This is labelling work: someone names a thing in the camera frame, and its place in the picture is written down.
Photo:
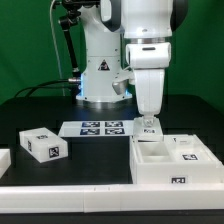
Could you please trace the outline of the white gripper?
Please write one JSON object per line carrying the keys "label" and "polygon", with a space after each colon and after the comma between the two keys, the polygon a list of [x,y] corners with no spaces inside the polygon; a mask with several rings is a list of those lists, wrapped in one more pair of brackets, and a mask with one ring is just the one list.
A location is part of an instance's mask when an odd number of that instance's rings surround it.
{"label": "white gripper", "polygon": [[155,44],[128,44],[126,61],[134,73],[135,91],[139,113],[143,123],[152,127],[160,113],[165,69],[171,59],[169,42]]}

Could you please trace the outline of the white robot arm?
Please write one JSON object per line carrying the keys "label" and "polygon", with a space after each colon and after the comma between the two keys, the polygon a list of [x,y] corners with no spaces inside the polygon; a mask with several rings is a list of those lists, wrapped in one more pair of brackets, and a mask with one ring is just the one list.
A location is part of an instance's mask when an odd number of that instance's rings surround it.
{"label": "white robot arm", "polygon": [[114,105],[135,87],[138,122],[152,126],[160,113],[171,38],[184,21],[188,0],[88,0],[79,4],[86,68],[77,99]]}

